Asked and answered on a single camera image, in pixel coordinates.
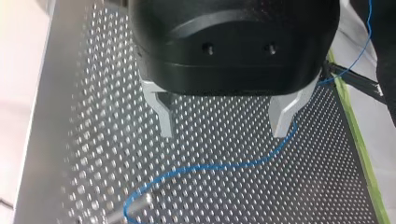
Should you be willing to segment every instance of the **perforated metal surface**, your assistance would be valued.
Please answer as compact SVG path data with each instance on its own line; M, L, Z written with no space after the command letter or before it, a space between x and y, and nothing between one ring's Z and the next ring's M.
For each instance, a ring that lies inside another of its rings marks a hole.
M172 95L175 137L164 139L145 103L128 18L94 6L86 18L73 96L64 211L102 223L138 187L180 166L256 160L280 143L267 97ZM202 171L156 185L135 215L154 223L376 223L342 107L319 87L299 129L273 160Z

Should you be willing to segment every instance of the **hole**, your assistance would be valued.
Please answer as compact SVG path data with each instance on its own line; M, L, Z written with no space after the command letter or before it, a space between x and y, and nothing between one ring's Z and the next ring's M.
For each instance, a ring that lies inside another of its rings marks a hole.
M202 45L202 51L203 51L205 54L208 54L208 55L210 55L210 56L212 56L213 54L215 54L215 48L214 48L214 46L213 46L212 43L204 43L204 44Z
M266 44L263 48L264 52L269 54L269 55L275 55L276 54L276 43L271 42L269 44Z

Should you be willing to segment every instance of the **black cable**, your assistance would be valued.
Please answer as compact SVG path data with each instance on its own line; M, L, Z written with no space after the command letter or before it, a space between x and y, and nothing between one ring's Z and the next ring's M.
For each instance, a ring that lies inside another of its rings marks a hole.
M7 202L6 200L0 198L0 204L2 204L4 207L9 208L9 209L14 209L14 205L12 203Z
M346 71L345 67L335 63L330 63L329 68L330 68L330 72L336 75ZM355 73L354 71L348 70L342 76L342 79L345 81L346 84L365 93L366 95L373 97L378 102L381 102L384 105L386 104L385 97L382 94L379 84L375 81L372 81L370 78L364 77L362 75Z

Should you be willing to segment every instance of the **green edge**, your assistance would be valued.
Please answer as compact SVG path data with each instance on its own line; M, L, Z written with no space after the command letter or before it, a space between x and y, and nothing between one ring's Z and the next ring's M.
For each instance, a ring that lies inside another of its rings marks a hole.
M335 62L331 51L329 53L329 61ZM358 154L361 159L361 165L363 168L362 170L367 181L367 189L369 190L369 194L373 202L376 217L378 218L378 222L380 224L390 224L387 211L382 202L381 192L379 191L378 184L376 182L373 166L370 162L370 157L368 155L366 145L364 144L363 137L361 136L361 130L359 129L355 114L353 113L347 84L343 79L336 78L335 86L340 97L341 104L343 105L344 111L346 112L346 119L349 124L350 131L352 132L356 149L358 150Z

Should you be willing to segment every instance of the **blue wire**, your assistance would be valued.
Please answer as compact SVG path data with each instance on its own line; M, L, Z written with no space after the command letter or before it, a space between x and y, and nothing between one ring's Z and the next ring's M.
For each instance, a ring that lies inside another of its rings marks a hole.
M370 10L369 16L368 16L367 22L366 22L367 27L368 27L369 37L366 41L366 44L365 44L363 50L359 54L358 58L355 60L355 62L352 65L350 65L348 67L348 69L344 70L340 75L338 75L337 77L332 77L332 78L320 81L318 83L318 85L323 85L323 84L329 83L331 81L334 81L336 78L342 77L344 74L346 74L348 71L350 71L353 66L355 66L355 64L358 62L358 60L363 55L364 51L366 51L367 46L370 43L370 40L372 37L372 32L373 32L372 27L371 27L371 18L372 18L372 14L373 14L372 0L369 0L369 10ZM128 216L129 206L131 206L131 204L134 202L134 200L136 200L138 197L140 197L142 194L144 194L147 190L151 189L151 187L153 185L161 183L161 181L163 181L163 179L173 177L176 175L183 175L183 174L186 174L186 173L189 173L192 171L198 172L198 171L203 171L203 170L224 170L224 169L229 169L229 168L234 168L234 169L247 168L247 167L251 167L251 166L255 166L258 164L268 162L277 153L279 153L279 151L283 148L283 146L285 146L289 142L289 140L295 135L296 132L297 132L297 124L294 121L293 129L292 129L291 133L289 133L289 135L282 141L282 143L274 151L270 152L268 154L268 156L262 157L255 161L245 161L245 162L240 162L240 163L235 163L235 164L232 164L232 163L230 163L230 164L200 164L200 165L186 166L186 167L177 168L175 171L168 172L164 175L159 175L159 176L155 177L151 182L145 184L144 186L140 187L138 190L136 190L135 192L133 192L131 194L131 196L125 201L125 204L123 206L123 214L126 217L126 219L128 220L128 222L136 223L136 224L139 223L133 217Z
M320 81L320 82L318 82L318 85L323 85L323 84L329 83L329 82L331 82L331 81L334 81L334 80L335 80L336 78L338 78L338 77L342 77L342 76L345 75L347 72L349 72L349 71L352 69L353 66L355 66L355 64L358 62L358 60L359 60L359 59L361 58L361 56L363 55L364 51L366 51L367 46L369 45L370 40L371 40L371 37L372 37L372 33L373 33L372 27L371 27L371 18L372 18L372 14L373 14L373 3L372 3L372 0L369 0L369 17L367 18L367 22L366 22L367 28L368 28L368 31L369 31L369 37L368 37L368 39L367 39L367 41L366 41L366 44L364 45L363 50L361 51L361 53L359 54L359 56L358 56L358 58L355 60L355 62L353 62L353 64L350 65L350 66L348 67L348 69L344 70L344 71L343 71L342 73L340 73L340 75L338 75L337 77L332 77L332 78L329 78L329 79L325 79L325 80L323 80L323 81Z
M293 128L291 132L286 136L286 138L282 141L282 143L272 152L268 153L267 156L262 157L258 160L255 161L245 161L245 162L239 162L239 163L229 163L229 164L201 164L201 165L193 165L193 166L186 166L186 167L181 167L177 168L175 171L168 172L164 175L159 175L155 177L151 182L145 184L144 186L140 187L138 190L133 192L131 196L125 201L125 204L123 206L123 214L128 220L128 222L131 223L139 223L136 219L133 217L128 216L128 208L131 206L131 204L136 200L138 197L140 197L142 194L144 194L148 189L151 189L151 187L155 184L161 183L163 179L173 177L175 175L183 175L186 173L189 173L191 171L202 171L202 170L225 170L225 169L238 169L238 168L247 168L251 166L255 166L258 164L262 164L265 162L268 162L271 160L276 154L279 153L280 150L282 150L283 146L285 146L289 140L295 135L297 132L297 123L294 121L293 122Z

